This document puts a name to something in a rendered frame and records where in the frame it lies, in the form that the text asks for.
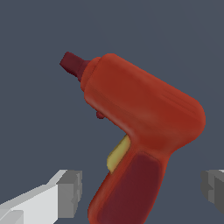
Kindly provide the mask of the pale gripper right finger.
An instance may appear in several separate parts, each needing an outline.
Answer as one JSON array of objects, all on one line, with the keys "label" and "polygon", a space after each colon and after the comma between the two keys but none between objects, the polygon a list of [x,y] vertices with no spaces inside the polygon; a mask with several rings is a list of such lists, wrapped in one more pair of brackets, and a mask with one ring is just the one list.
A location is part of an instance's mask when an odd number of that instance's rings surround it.
[{"label": "pale gripper right finger", "polygon": [[224,170],[202,171],[200,178],[203,196],[224,214]]}]

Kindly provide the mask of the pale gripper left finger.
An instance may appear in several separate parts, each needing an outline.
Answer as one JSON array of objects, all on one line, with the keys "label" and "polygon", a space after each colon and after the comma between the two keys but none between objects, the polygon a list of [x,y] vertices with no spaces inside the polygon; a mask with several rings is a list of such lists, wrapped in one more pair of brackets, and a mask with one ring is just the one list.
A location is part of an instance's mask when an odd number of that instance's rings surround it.
[{"label": "pale gripper left finger", "polygon": [[38,186],[0,205],[0,224],[54,224],[73,218],[82,195],[82,171],[59,170]]}]

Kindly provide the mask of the red toy power drill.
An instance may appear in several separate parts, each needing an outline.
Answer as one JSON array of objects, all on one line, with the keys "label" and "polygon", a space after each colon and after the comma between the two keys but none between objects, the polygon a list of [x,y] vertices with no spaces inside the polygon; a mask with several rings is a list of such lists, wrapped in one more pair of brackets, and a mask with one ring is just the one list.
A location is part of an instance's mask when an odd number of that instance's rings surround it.
[{"label": "red toy power drill", "polygon": [[188,94],[113,53],[84,60],[67,52],[60,64],[77,77],[97,116],[108,118],[130,140],[89,205],[89,223],[144,224],[171,154],[204,130],[204,109]]}]

